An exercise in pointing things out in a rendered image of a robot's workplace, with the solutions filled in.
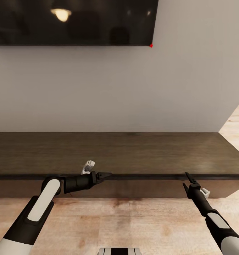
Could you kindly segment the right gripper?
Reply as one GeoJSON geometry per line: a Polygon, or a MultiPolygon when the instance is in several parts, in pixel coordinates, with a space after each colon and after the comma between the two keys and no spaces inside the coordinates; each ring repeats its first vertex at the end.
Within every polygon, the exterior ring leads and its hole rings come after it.
{"type": "MultiPolygon", "coordinates": [[[[185,172],[188,179],[192,184],[190,184],[189,188],[186,186],[185,183],[183,183],[185,191],[187,193],[187,197],[189,199],[192,199],[195,205],[198,205],[201,202],[207,201],[207,199],[204,197],[204,195],[201,193],[201,185],[197,183],[197,181],[193,178],[192,175],[190,175],[188,172],[185,172]]],[[[208,202],[208,201],[207,201],[208,202]]]]}

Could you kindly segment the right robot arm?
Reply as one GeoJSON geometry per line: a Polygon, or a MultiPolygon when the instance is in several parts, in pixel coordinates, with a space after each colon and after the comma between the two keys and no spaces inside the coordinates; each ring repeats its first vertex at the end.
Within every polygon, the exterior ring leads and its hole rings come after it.
{"type": "Polygon", "coordinates": [[[185,173],[192,183],[189,188],[183,183],[187,197],[193,200],[201,215],[206,217],[206,225],[221,252],[223,255],[239,255],[239,235],[207,201],[210,191],[205,188],[201,189],[201,185],[197,183],[193,176],[188,172],[185,173]]]}

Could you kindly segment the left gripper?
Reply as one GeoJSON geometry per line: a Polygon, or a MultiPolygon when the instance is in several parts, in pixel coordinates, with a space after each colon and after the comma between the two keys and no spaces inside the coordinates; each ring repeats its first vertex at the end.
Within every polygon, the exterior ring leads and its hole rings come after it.
{"type": "Polygon", "coordinates": [[[86,175],[77,175],[75,191],[90,189],[95,184],[103,182],[104,181],[103,178],[109,177],[111,175],[112,173],[108,172],[98,172],[96,175],[95,171],[92,171],[90,174],[86,175]]]}

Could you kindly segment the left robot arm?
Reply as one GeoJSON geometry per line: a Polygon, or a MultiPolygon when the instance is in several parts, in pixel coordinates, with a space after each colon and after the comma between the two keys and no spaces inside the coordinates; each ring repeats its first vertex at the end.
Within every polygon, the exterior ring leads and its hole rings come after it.
{"type": "Polygon", "coordinates": [[[90,189],[103,182],[103,178],[112,173],[90,172],[95,162],[87,161],[81,175],[46,177],[39,196],[33,196],[17,217],[13,225],[0,241],[0,255],[29,255],[35,241],[44,226],[53,206],[54,196],[61,192],[61,180],[64,180],[64,193],[90,189]]]}

